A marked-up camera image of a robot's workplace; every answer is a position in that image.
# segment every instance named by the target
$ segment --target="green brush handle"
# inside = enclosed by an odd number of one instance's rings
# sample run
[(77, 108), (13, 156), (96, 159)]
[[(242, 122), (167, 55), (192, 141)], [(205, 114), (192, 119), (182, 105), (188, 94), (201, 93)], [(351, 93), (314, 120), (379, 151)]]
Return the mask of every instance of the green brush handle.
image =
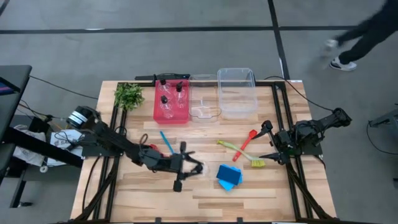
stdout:
[(242, 151), (240, 148), (236, 147), (234, 144), (231, 144), (231, 143), (229, 143), (229, 142), (217, 140), (217, 144), (221, 144), (221, 145), (223, 145), (223, 146), (225, 146), (225, 147), (228, 147), (228, 148), (230, 148), (230, 149), (234, 149), (234, 150), (240, 152), (240, 153), (243, 154), (246, 158), (248, 158), (250, 161), (261, 159), (260, 157), (252, 157), (252, 156), (250, 156), (249, 154), (245, 153), (245, 152)]

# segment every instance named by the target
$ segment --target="brush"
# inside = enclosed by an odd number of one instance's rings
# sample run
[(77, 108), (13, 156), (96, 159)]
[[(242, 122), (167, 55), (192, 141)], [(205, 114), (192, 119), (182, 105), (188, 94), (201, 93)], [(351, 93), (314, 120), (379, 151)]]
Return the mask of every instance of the brush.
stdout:
[(221, 141), (221, 140), (217, 140), (217, 144), (221, 144), (221, 145), (223, 145), (225, 147), (228, 147), (230, 149), (234, 149), (235, 151), (238, 151), (241, 154), (243, 154), (247, 159), (249, 159), (251, 161), (251, 167), (263, 167), (263, 166), (266, 165), (264, 160), (262, 160), (260, 157), (250, 156), (246, 152), (242, 151), (240, 148), (236, 147), (234, 144), (231, 144), (229, 142), (224, 142), (224, 141)]

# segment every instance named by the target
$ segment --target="small clear bottle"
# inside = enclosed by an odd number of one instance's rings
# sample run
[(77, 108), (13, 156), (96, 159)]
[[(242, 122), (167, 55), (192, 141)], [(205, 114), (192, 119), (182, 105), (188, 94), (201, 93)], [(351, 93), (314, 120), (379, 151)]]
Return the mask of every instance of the small clear bottle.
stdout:
[(165, 118), (170, 119), (174, 116), (174, 112), (172, 111), (172, 105), (169, 103), (165, 95), (160, 97), (160, 108), (162, 109), (163, 116)]
[(182, 88), (182, 82), (179, 82), (175, 87), (174, 96), (177, 99), (177, 106), (179, 108), (185, 107), (187, 101), (185, 100), (186, 91)]
[(158, 89), (160, 91), (170, 92), (171, 87), (172, 86), (169, 83), (167, 83), (166, 80), (161, 79), (160, 80), (160, 85), (158, 86)]

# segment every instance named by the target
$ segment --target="gray floor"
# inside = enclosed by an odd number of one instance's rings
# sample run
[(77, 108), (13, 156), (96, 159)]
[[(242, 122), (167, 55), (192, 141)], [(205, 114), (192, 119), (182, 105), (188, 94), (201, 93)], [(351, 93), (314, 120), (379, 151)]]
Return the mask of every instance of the gray floor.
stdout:
[[(378, 10), (378, 0), (275, 1), (280, 26), (347, 26)], [(11, 0), (0, 29), (92, 29), (173, 26), (270, 26), (263, 0)], [(325, 39), (338, 31), (281, 32), (291, 79), (304, 80), (307, 96), (324, 106), (342, 107), (352, 117), (347, 128), (330, 130), (322, 143), (338, 216), (344, 220), (396, 223), (398, 156), (376, 151), (366, 137), (367, 120), (398, 103), (398, 36), (378, 45), (343, 73), (319, 57)], [(222, 67), (249, 67), (256, 78), (281, 75), (273, 31), (170, 32), (150, 34), (0, 35), (0, 64), (30, 64), (32, 75), (97, 96), (103, 80), (133, 79), (162, 72), (216, 73)], [(31, 80), (23, 97), (38, 111), (66, 116), (95, 101)], [(327, 115), (310, 106), (314, 118)], [(397, 141), (371, 129), (375, 143), (398, 153)], [(0, 187), (1, 223), (66, 220), (77, 185), (68, 180), (28, 182), (30, 208), (8, 209), (15, 180)]]

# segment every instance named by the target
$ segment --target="person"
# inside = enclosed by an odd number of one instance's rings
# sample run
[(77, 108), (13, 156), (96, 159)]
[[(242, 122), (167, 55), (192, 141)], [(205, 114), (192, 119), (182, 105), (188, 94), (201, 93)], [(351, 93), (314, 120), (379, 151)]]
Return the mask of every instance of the person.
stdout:
[(354, 29), (326, 41), (326, 50), (331, 51), (341, 47), (345, 42), (361, 37), (351, 48), (334, 58), (329, 66), (342, 71), (352, 71), (356, 68), (355, 61), (363, 58), (377, 44), (385, 41), (398, 29), (398, 0), (385, 1), (382, 9), (369, 19), (357, 25)]

